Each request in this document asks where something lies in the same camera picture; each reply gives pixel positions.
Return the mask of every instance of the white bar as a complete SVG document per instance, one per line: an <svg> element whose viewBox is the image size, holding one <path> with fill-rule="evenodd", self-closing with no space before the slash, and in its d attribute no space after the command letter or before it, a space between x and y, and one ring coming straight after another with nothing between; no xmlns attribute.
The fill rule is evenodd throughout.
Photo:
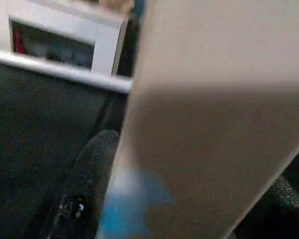
<svg viewBox="0 0 299 239"><path fill-rule="evenodd" d="M127 77L107 76L91 72L85 68L52 63L43 59L5 51L0 51L0 63L123 94L130 93L133 82L131 78Z"/></svg>

